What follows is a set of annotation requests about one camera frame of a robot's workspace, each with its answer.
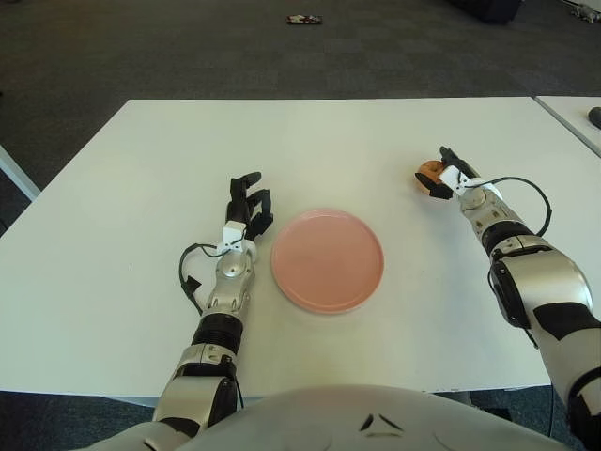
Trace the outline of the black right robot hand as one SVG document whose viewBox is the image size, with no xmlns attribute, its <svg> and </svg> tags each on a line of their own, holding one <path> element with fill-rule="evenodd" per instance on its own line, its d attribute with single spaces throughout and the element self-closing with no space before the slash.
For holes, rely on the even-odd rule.
<svg viewBox="0 0 601 451">
<path fill-rule="evenodd" d="M 422 163 L 414 174 L 420 189 L 430 197 L 449 200 L 462 195 L 480 175 L 447 147 L 439 149 L 440 158 Z"/>
</svg>

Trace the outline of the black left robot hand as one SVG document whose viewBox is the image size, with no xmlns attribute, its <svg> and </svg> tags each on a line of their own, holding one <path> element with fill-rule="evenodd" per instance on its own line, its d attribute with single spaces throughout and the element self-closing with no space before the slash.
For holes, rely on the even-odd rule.
<svg viewBox="0 0 601 451">
<path fill-rule="evenodd" d="M 225 221 L 244 224 L 244 238 L 248 241 L 263 235 L 273 223 L 270 190 L 260 189 L 248 194 L 248 190 L 261 178 L 260 172 L 252 172 L 230 179 L 230 201 L 226 207 Z"/>
</svg>

